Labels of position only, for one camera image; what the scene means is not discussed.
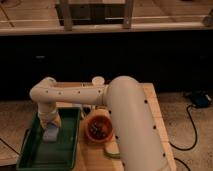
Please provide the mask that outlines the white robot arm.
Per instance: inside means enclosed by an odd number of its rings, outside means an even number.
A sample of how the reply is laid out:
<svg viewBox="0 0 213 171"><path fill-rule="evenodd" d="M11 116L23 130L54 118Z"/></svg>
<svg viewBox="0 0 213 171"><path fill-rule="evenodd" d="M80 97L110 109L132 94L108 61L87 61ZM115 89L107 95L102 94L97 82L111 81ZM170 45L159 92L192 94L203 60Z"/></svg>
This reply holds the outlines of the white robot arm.
<svg viewBox="0 0 213 171"><path fill-rule="evenodd" d="M104 106L117 137L124 171L171 171L156 122L142 85L132 77L118 76L105 85L59 87L51 77L30 90L41 119L58 115L58 102Z"/></svg>

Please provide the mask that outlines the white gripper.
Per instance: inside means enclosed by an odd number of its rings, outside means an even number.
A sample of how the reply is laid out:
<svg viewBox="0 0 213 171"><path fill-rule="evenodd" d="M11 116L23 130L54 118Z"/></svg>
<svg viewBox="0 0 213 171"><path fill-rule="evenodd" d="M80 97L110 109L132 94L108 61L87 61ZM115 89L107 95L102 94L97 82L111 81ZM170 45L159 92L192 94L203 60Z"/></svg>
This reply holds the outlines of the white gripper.
<svg viewBox="0 0 213 171"><path fill-rule="evenodd" d="M46 129L49 123L54 124L56 127L61 126L61 118L57 108L50 111L44 111L39 109L38 118L43 129Z"/></svg>

